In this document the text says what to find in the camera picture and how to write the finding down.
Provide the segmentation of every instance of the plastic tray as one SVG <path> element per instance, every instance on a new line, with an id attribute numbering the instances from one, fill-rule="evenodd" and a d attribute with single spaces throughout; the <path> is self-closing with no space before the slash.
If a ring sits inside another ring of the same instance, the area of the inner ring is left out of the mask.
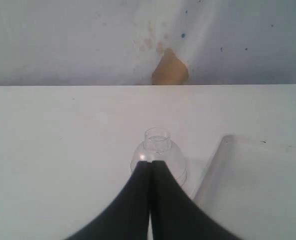
<path id="1" fill-rule="evenodd" d="M 223 137 L 194 202 L 245 240 L 296 239 L 296 147 Z"/>

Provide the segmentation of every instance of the black object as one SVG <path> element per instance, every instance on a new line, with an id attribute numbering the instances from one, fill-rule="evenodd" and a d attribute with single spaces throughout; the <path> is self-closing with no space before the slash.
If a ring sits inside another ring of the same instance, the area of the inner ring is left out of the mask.
<path id="1" fill-rule="evenodd" d="M 140 161 L 119 195 L 67 240 L 238 240 L 183 192 L 164 161 Z"/>

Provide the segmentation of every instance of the white wall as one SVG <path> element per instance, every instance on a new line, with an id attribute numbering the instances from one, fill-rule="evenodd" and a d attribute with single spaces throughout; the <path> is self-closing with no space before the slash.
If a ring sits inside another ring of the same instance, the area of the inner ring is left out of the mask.
<path id="1" fill-rule="evenodd" d="M 158 42 L 190 84 L 296 83 L 296 0 L 0 0 L 0 85 L 149 84 Z"/>

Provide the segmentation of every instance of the white surface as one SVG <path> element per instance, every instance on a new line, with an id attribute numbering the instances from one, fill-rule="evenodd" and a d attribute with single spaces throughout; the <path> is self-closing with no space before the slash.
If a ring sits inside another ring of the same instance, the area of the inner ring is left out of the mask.
<path id="1" fill-rule="evenodd" d="M 296 85 L 0 87 L 0 239 L 57 240 L 99 214 L 160 126 L 201 174 L 221 136 L 296 146 Z"/>
<path id="2" fill-rule="evenodd" d="M 0 0 L 0 85 L 149 85 L 158 42 L 190 84 L 296 83 L 296 0 Z"/>
<path id="3" fill-rule="evenodd" d="M 241 239 L 296 239 L 296 147 L 225 136 L 194 201 Z"/>

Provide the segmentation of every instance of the clear plastic bottle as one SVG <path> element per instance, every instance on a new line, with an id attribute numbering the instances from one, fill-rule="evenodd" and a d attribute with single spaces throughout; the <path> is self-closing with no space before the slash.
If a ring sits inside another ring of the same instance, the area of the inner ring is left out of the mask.
<path id="1" fill-rule="evenodd" d="M 136 148 L 132 161 L 133 171 L 138 161 L 165 161 L 173 177 L 183 185 L 187 179 L 186 161 L 178 145 L 170 139 L 170 132 L 161 127 L 153 127 L 144 133 L 144 141 Z"/>

